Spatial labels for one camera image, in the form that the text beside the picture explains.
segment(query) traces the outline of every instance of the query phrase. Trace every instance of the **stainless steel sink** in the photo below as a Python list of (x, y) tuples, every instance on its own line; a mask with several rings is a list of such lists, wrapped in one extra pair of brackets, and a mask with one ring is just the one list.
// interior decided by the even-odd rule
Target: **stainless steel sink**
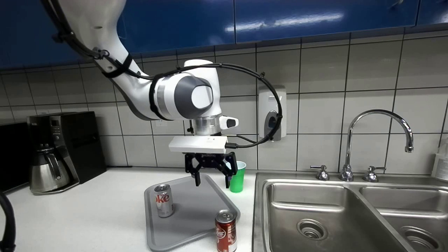
[(363, 187), (361, 194), (416, 251), (448, 251), (448, 191)]
[(448, 187), (431, 178), (369, 183), (310, 173), (258, 173), (254, 252), (443, 251)]

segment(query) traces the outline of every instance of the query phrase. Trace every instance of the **white countertop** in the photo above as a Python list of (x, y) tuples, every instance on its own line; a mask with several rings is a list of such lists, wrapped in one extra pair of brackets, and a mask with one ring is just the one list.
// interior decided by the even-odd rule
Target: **white countertop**
[[(255, 172), (246, 171), (244, 190), (232, 193), (224, 176), (208, 174), (239, 208), (237, 252), (252, 251)], [(106, 173), (54, 195), (34, 196), (28, 187), (8, 194), (14, 207), (20, 252), (144, 252), (146, 218), (143, 192), (150, 186), (189, 176), (183, 169), (111, 168)], [(4, 215), (0, 212), (0, 238)], [(172, 252), (216, 251), (214, 236)]]

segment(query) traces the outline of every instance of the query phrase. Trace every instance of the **red soda can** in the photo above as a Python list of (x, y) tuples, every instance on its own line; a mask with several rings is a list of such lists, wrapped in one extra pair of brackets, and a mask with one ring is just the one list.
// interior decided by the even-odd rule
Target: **red soda can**
[(171, 216), (174, 212), (171, 187), (168, 184), (160, 184), (154, 188), (154, 194), (159, 217), (166, 218)]
[(222, 209), (216, 214), (215, 224), (218, 252), (234, 252), (237, 249), (235, 214), (228, 209)]

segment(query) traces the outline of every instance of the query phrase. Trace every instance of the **green plastic cup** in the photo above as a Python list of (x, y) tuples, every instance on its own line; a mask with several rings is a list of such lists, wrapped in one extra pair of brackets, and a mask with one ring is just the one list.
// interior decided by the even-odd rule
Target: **green plastic cup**
[(231, 192), (241, 192), (243, 190), (244, 172), (246, 172), (246, 163), (243, 161), (237, 161), (237, 167), (238, 167), (237, 174), (232, 176), (232, 180), (230, 180)]

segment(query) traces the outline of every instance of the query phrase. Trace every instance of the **plastic tray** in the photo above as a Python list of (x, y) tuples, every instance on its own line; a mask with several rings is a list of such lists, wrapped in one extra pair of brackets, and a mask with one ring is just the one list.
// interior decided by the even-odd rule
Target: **plastic tray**
[(171, 187), (174, 213), (167, 218), (157, 215), (153, 185), (145, 190), (146, 240), (152, 251), (167, 251), (215, 232), (215, 216), (229, 209), (240, 217), (240, 210), (218, 185), (201, 174), (196, 187), (191, 177), (164, 182)]

